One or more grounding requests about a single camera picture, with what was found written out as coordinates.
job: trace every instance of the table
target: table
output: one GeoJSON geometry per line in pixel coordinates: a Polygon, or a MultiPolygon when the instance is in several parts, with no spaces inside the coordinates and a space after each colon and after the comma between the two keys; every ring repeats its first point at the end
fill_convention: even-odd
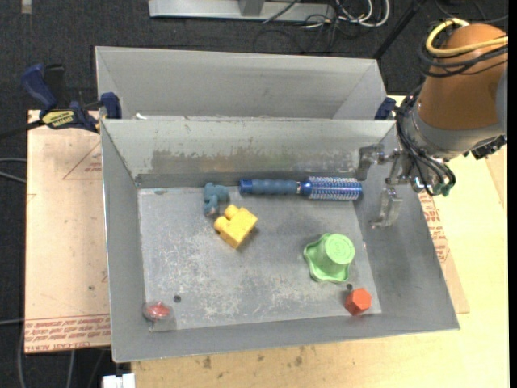
{"type": "MultiPolygon", "coordinates": [[[[25,351],[106,346],[106,260],[96,230],[103,228],[99,139],[35,129],[28,157],[25,351]],[[40,201],[45,196],[52,208],[40,201]],[[41,232],[49,211],[66,219],[55,217],[54,228],[41,232]]],[[[135,362],[137,386],[508,385],[505,157],[506,147],[487,161],[455,158],[458,184],[448,198],[435,199],[454,255],[452,274],[457,270],[468,301],[459,331],[135,362]]]]}

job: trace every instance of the green cup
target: green cup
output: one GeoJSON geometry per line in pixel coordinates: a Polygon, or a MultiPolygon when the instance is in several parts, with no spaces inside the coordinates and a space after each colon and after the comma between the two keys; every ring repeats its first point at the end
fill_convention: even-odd
{"type": "Polygon", "coordinates": [[[316,281],[345,281],[354,256],[354,243],[343,234],[323,234],[304,249],[310,276],[316,281]]]}

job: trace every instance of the yellow block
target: yellow block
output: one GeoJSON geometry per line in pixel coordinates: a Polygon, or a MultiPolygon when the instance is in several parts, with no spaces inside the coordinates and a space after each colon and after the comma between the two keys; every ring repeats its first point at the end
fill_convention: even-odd
{"type": "Polygon", "coordinates": [[[225,215],[216,219],[215,229],[231,247],[237,248],[252,231],[258,218],[244,207],[229,205],[225,215]]]}

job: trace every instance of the brush handle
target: brush handle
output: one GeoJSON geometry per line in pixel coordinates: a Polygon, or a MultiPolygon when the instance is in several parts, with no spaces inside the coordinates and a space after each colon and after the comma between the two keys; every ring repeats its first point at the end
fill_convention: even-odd
{"type": "Polygon", "coordinates": [[[241,194],[299,194],[310,200],[353,201],[359,198],[362,191],[357,179],[341,177],[309,177],[303,183],[286,179],[241,179],[239,182],[241,194]]]}
{"type": "Polygon", "coordinates": [[[297,194],[298,182],[289,179],[241,179],[239,192],[241,194],[285,196],[297,194]]]}

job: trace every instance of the wire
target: wire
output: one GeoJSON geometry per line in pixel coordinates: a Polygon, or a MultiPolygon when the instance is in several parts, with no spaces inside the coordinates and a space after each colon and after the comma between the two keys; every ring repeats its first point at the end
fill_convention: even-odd
{"type": "Polygon", "coordinates": [[[452,188],[456,184],[456,176],[445,163],[439,162],[431,158],[430,156],[426,155],[426,151],[424,149],[419,149],[415,144],[413,144],[413,142],[404,133],[401,125],[402,117],[407,114],[407,110],[411,108],[414,104],[414,101],[418,97],[417,95],[420,92],[421,87],[422,86],[419,86],[415,90],[411,91],[404,98],[400,108],[396,110],[395,125],[397,128],[397,137],[399,139],[399,142],[408,154],[411,163],[417,169],[427,194],[429,194],[430,196],[438,196],[441,194],[441,192],[433,192],[429,189],[429,183],[427,182],[427,178],[424,175],[423,169],[420,166],[420,164],[425,165],[436,174],[440,184],[442,184],[442,188],[443,186],[447,186],[448,189],[452,188]],[[444,176],[448,178],[447,183],[445,183],[444,176]]]}
{"type": "Polygon", "coordinates": [[[0,177],[5,177],[5,178],[8,178],[8,179],[12,179],[14,181],[18,181],[19,183],[24,183],[26,184],[27,181],[23,178],[19,178],[15,175],[11,175],[11,174],[7,174],[6,172],[3,172],[3,171],[0,171],[0,177]]]}
{"type": "Polygon", "coordinates": [[[99,358],[97,359],[97,362],[95,362],[94,370],[91,372],[90,380],[88,381],[86,388],[91,388],[91,384],[94,383],[94,380],[97,377],[97,371],[99,370],[100,362],[103,359],[105,352],[105,350],[101,349],[99,358]]]}
{"type": "Polygon", "coordinates": [[[16,369],[18,370],[18,380],[21,388],[26,388],[25,378],[23,377],[22,351],[23,351],[23,337],[25,336],[25,325],[22,325],[18,342],[18,356],[16,358],[16,369]]]}
{"type": "Polygon", "coordinates": [[[25,158],[0,158],[0,162],[27,162],[25,158]]]}
{"type": "Polygon", "coordinates": [[[70,364],[68,366],[68,377],[66,378],[66,388],[72,386],[72,375],[74,373],[75,350],[70,353],[70,364]]]}
{"type": "Polygon", "coordinates": [[[17,319],[7,319],[0,321],[0,327],[5,325],[14,325],[16,323],[23,323],[25,321],[24,318],[17,318],[17,319]]]}
{"type": "MultiPolygon", "coordinates": [[[[473,66],[479,64],[480,62],[488,61],[489,59],[499,57],[499,56],[503,55],[504,53],[508,52],[508,46],[506,45],[506,46],[502,46],[499,48],[491,49],[487,52],[482,53],[479,56],[476,56],[476,57],[473,57],[473,58],[470,58],[467,60],[449,61],[448,63],[443,63],[442,62],[443,59],[453,59],[454,57],[457,57],[459,55],[452,56],[452,57],[441,57],[439,60],[436,60],[432,55],[430,55],[426,51],[425,40],[426,40],[425,38],[422,39],[422,43],[418,47],[417,54],[418,54],[418,57],[420,58],[420,60],[422,61],[422,63],[424,64],[423,68],[422,68],[422,74],[424,74],[425,76],[431,76],[433,78],[447,78],[449,76],[453,76],[456,74],[467,75],[468,73],[466,73],[466,71],[469,70],[470,68],[472,68],[473,66]],[[441,70],[443,70],[443,72],[442,73],[437,73],[434,71],[431,72],[430,70],[427,70],[427,68],[429,68],[429,67],[435,67],[435,68],[441,69],[441,70]]],[[[500,65],[502,63],[505,63],[505,62],[507,62],[507,60],[493,64],[493,65],[489,65],[482,70],[477,70],[476,72],[472,72],[470,74],[480,73],[482,71],[488,70],[490,68],[493,68],[493,67],[500,65]]]]}
{"type": "Polygon", "coordinates": [[[360,26],[364,27],[379,27],[386,23],[389,18],[390,13],[390,5],[389,0],[382,0],[381,7],[384,7],[385,13],[382,19],[377,20],[375,23],[368,22],[368,20],[372,17],[373,13],[373,3],[372,0],[366,0],[368,3],[368,13],[366,15],[361,16],[352,16],[347,9],[344,8],[343,4],[345,1],[343,0],[334,0],[336,4],[336,11],[339,12],[338,18],[342,21],[357,23],[360,26]]]}
{"type": "Polygon", "coordinates": [[[293,0],[290,2],[284,9],[276,13],[276,15],[273,15],[267,20],[263,21],[263,24],[272,22],[273,20],[277,20],[281,15],[283,15],[285,12],[287,12],[291,7],[293,7],[295,4],[297,4],[300,0],[293,0]]]}
{"type": "Polygon", "coordinates": [[[444,22],[440,23],[437,27],[435,27],[426,40],[426,49],[429,53],[433,54],[436,57],[444,57],[444,56],[455,56],[461,55],[463,53],[472,52],[476,49],[485,48],[487,46],[492,46],[495,44],[508,44],[508,36],[498,37],[496,39],[486,40],[484,42],[479,42],[475,44],[467,44],[465,46],[460,46],[459,48],[436,48],[433,43],[438,34],[441,33],[443,29],[448,26],[452,26],[453,24],[464,27],[470,25],[469,22],[461,19],[448,19],[444,22]]]}

